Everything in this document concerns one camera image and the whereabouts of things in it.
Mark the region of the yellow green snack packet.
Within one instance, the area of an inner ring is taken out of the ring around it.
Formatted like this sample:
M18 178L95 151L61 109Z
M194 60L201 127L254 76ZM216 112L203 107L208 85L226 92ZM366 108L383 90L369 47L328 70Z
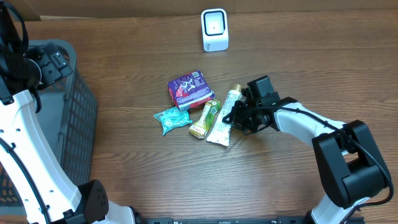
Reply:
M194 122L189 127L189 133L197 138L204 139L208 134L213 124L215 115L217 114L217 112L219 112L220 108L221 108L221 103L219 100L213 99L207 101L204 105L199 120Z

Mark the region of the purple sanitary pad pack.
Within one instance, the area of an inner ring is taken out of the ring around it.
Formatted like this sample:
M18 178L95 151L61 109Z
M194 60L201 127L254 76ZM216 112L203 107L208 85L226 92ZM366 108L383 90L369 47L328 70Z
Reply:
M200 70L168 82L167 88L172 102L180 111L189 110L215 98L214 91Z

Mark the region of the mint green wipes packet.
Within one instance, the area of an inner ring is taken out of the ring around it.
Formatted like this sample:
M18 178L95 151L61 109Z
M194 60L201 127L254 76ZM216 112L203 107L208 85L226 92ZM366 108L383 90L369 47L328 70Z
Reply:
M176 106L156 113L154 118L161 123L163 136L175 128L180 128L192 123L188 111L180 111Z

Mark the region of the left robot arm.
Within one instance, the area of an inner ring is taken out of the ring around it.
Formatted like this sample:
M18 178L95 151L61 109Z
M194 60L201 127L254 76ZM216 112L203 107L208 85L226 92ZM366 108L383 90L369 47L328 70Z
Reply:
M138 223L132 207L108 199L102 183L75 185L63 171L37 119L39 91L76 72L63 40L29 40L17 31L17 9L1 3L1 164L29 223Z

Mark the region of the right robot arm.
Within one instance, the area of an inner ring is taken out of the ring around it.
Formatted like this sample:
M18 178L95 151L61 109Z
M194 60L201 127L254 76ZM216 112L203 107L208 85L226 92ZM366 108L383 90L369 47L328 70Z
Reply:
M280 98L268 76L242 89L223 118L244 134L272 127L313 148L325 196L300 217L300 223L364 223L355 212L383 205L394 195L387 165L368 126L335 121L306 109L296 99Z

